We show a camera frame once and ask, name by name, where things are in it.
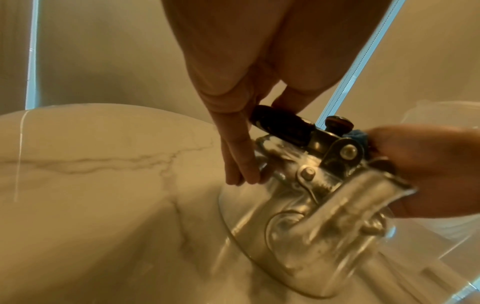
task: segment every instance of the hand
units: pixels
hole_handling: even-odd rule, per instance
[[[391,0],[162,0],[190,78],[218,127],[226,182],[260,180],[249,136],[253,107],[297,113],[339,81]]]
[[[397,217],[480,213],[480,132],[397,125],[368,131],[377,156],[387,156],[418,193],[390,205]]]

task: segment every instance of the marble countertop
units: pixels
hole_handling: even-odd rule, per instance
[[[121,105],[0,117],[0,303],[381,303],[362,279],[318,300],[232,243],[213,125]]]

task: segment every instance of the white marble surface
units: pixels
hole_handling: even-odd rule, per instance
[[[0,303],[378,303],[360,280],[315,300],[228,238],[213,125],[142,107],[0,117]]]

